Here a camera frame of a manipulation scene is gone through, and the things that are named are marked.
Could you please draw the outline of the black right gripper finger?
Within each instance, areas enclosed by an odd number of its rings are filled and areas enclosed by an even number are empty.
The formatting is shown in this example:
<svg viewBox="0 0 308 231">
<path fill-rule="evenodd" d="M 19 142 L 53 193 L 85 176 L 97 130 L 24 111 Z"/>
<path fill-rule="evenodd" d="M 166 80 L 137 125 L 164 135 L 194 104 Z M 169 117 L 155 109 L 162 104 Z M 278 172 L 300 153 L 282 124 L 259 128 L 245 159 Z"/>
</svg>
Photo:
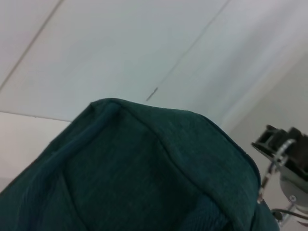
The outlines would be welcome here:
<svg viewBox="0 0 308 231">
<path fill-rule="evenodd" d="M 266 158 L 273 158 L 279 147 L 285 142 L 287 132 L 283 129 L 266 125 L 264 132 L 258 137 L 251 146 Z"/>
<path fill-rule="evenodd" d="M 295 140 L 295 143 L 287 149 L 288 161 L 286 167 L 294 173 L 308 172 L 308 135 L 291 127 L 287 138 Z"/>
</svg>

